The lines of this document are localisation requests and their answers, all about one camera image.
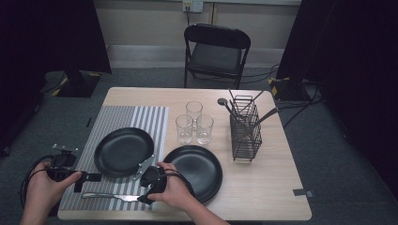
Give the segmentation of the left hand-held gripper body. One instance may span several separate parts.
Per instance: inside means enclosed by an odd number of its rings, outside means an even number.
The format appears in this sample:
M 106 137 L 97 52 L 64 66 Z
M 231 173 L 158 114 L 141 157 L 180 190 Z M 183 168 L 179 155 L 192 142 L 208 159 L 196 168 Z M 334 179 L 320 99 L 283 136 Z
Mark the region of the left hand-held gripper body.
M 67 149 L 64 145 L 55 144 L 53 149 L 59 150 L 60 153 L 52 157 L 47 174 L 52 180 L 60 182 L 74 174 L 70 168 L 77 157 L 72 154 L 73 150 Z

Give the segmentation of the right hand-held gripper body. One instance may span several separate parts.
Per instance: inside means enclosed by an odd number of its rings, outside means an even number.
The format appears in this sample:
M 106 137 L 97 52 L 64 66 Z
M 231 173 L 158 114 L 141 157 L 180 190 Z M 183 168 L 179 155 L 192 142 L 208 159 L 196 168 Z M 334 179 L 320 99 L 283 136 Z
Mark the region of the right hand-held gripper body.
M 167 178 L 163 169 L 153 165 L 154 159 L 155 156 L 152 155 L 139 164 L 134 180 L 139 181 L 142 188 L 149 188 L 150 193 L 162 193 L 166 188 Z

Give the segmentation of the silver fork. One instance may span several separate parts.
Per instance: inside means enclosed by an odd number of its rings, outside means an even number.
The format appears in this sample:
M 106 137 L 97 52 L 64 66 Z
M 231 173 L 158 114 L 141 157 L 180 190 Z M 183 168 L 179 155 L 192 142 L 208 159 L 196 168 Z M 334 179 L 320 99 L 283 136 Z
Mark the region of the silver fork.
M 113 193 L 100 193 L 100 192 L 85 192 L 81 195 L 83 199 L 89 198 L 111 198 L 118 199 L 122 202 L 132 203 L 139 201 L 140 196 L 137 195 L 125 195 L 125 194 L 113 194 Z

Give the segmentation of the black plate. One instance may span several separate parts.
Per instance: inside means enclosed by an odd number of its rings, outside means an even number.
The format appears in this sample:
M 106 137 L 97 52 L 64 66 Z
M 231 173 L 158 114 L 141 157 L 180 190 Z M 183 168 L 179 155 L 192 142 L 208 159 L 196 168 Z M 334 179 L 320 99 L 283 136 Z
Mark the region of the black plate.
M 151 136 L 137 127 L 123 127 L 106 135 L 97 145 L 94 162 L 104 176 L 135 175 L 139 165 L 154 154 Z
M 200 203 L 210 201 L 222 186 L 222 165 L 205 147 L 184 145 L 172 150 L 163 159 L 172 163 L 191 183 L 195 198 Z

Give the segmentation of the black wire cutlery caddy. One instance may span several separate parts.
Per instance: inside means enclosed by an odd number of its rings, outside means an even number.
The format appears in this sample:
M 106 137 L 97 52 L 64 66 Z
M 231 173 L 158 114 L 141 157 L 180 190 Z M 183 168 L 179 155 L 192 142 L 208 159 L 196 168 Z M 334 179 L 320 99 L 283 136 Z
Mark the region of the black wire cutlery caddy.
M 252 161 L 262 145 L 261 126 L 253 97 L 235 95 L 230 116 L 230 133 L 233 160 Z

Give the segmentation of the person's right hand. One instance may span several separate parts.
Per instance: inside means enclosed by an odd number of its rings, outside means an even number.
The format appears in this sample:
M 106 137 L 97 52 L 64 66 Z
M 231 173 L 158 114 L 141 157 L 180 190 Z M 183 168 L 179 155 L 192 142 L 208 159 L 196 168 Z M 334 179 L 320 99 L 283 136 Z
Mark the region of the person's right hand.
M 158 197 L 153 201 L 167 203 L 172 207 L 180 209 L 180 206 L 186 200 L 195 199 L 185 182 L 178 177 L 178 172 L 174 164 L 158 162 L 157 165 L 164 169 L 167 174 L 167 182 L 165 190 L 162 193 L 158 193 Z

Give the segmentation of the person's left hand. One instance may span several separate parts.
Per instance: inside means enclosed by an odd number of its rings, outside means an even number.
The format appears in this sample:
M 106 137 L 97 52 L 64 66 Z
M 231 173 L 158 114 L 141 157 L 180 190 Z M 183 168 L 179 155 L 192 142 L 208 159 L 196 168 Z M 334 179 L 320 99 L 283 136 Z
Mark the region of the person's left hand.
M 23 211 L 50 213 L 52 208 L 61 200 L 65 190 L 83 175 L 80 171 L 74 172 L 65 180 L 56 182 L 48 176 L 47 170 L 49 168 L 50 162 L 40 162 L 36 166 L 28 184 Z

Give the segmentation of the clear drinking glass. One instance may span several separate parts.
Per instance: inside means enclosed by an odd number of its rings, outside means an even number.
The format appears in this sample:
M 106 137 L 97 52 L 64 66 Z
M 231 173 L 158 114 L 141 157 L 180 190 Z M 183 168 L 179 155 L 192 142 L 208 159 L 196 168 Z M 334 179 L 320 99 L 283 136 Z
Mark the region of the clear drinking glass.
M 186 113 L 192 118 L 192 128 L 196 129 L 196 121 L 202 114 L 203 105 L 199 101 L 190 101 L 186 104 Z
M 196 120 L 196 141 L 207 144 L 211 141 L 214 120 L 207 114 L 200 115 Z
M 189 144 L 192 140 L 193 120 L 187 114 L 181 114 L 176 119 L 177 140 L 181 144 Z

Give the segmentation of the grey striped placemat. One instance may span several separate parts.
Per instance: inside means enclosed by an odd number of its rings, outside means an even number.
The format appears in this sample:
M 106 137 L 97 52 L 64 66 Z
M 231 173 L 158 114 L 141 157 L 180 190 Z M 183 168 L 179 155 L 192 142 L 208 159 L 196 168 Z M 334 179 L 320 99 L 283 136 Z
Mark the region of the grey striped placemat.
M 76 169 L 88 173 L 98 173 L 94 163 L 94 153 L 100 141 L 118 128 L 140 128 L 146 131 L 154 142 L 154 160 L 163 158 L 165 134 L 168 122 L 168 107 L 149 106 L 103 106 L 91 130 L 84 150 L 79 157 Z M 86 192 L 143 195 L 147 188 L 140 187 L 139 181 L 131 177 L 108 178 L 102 176 L 100 182 L 85 182 L 82 192 L 69 187 L 61 200 L 59 211 L 156 211 L 158 205 L 142 202 L 123 202 L 114 198 L 83 199 Z

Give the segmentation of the black stand base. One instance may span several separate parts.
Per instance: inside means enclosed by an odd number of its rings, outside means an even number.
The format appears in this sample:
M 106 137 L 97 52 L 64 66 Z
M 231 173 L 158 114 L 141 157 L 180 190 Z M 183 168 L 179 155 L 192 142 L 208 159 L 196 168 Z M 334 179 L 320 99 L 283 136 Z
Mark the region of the black stand base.
M 41 94 L 59 98 L 90 98 L 99 83 L 101 75 L 96 72 L 52 71 L 45 75 L 45 84 Z
M 290 78 L 268 79 L 270 92 L 280 101 L 309 101 L 310 97 L 302 82 L 292 81 Z

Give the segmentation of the dark metal spoon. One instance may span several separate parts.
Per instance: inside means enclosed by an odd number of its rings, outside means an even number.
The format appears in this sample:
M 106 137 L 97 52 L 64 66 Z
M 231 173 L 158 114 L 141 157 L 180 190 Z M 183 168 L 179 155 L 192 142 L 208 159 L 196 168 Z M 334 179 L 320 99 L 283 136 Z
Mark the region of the dark metal spoon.
M 230 109 L 230 107 L 229 107 L 229 105 L 228 105 L 228 100 L 227 100 L 227 99 L 225 99 L 225 98 L 223 98 L 223 97 L 220 97 L 220 98 L 217 100 L 217 102 L 218 102 L 219 105 L 223 106 L 223 107 L 229 112 L 230 116 L 234 119 L 234 121 L 235 121 L 239 126 L 241 126 L 242 128 L 244 127 L 244 125 L 238 120 L 238 118 L 234 115 L 233 111 Z

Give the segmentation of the black curtain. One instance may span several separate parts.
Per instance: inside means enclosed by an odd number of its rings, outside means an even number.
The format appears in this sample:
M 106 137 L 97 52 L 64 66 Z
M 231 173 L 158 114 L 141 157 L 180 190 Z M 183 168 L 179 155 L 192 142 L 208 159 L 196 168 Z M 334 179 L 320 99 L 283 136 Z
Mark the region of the black curtain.
M 61 70 L 112 72 L 94 0 L 0 0 L 0 157 Z
M 277 76 L 320 84 L 398 199 L 398 0 L 301 0 Z

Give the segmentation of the black folding chair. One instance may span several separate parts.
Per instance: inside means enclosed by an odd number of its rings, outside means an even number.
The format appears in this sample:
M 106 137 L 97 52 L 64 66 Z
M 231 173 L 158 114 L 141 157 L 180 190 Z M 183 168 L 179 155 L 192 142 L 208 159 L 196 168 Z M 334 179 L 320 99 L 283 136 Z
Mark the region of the black folding chair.
M 206 23 L 189 25 L 184 31 L 184 86 L 188 74 L 231 79 L 240 87 L 243 69 L 251 48 L 250 37 L 239 29 Z

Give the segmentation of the grey tape strip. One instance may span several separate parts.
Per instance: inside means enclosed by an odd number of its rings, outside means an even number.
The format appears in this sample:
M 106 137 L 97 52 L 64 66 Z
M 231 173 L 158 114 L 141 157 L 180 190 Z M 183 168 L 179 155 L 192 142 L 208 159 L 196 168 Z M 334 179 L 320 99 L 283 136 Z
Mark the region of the grey tape strip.
M 293 189 L 293 193 L 295 196 L 306 196 L 308 198 L 312 198 L 314 193 L 311 190 L 306 190 L 304 188 Z

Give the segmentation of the white wall socket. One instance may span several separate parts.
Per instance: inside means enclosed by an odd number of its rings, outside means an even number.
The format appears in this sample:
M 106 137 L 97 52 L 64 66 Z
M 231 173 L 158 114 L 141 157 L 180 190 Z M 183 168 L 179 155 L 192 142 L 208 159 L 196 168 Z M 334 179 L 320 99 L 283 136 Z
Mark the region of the white wall socket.
M 204 2 L 197 0 L 183 0 L 182 10 L 184 12 L 202 13 L 204 9 Z

